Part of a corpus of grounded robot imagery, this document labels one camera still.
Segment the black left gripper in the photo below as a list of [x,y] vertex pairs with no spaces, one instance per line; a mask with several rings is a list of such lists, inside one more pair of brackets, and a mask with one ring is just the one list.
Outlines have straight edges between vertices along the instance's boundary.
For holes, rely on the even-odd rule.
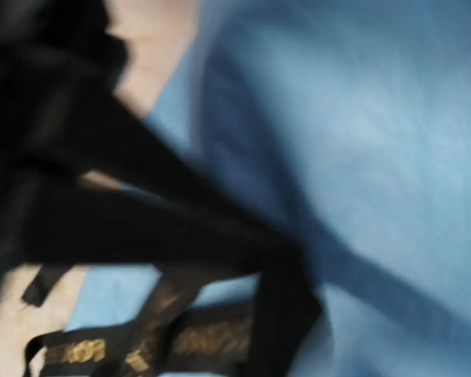
[[167,262],[159,205],[96,194],[97,169],[166,191],[173,154],[113,94],[126,63],[102,1],[0,1],[0,284],[23,262]]

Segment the black printed ribbon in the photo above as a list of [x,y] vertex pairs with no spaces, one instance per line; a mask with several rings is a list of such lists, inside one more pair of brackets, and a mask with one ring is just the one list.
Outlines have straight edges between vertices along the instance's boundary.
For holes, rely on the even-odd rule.
[[90,365],[95,376],[218,372],[284,376],[323,315],[302,249],[225,199],[180,161],[128,170],[149,199],[81,188],[58,166],[28,169],[20,231],[42,269],[39,297],[79,263],[151,263],[160,278],[123,324],[39,335],[45,370]]

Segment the blue wrapping paper sheet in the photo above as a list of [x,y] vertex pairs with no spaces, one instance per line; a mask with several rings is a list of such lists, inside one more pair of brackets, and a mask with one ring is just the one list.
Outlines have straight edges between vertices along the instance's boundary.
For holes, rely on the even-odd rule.
[[148,125],[305,245],[292,376],[471,376],[471,1],[203,1]]

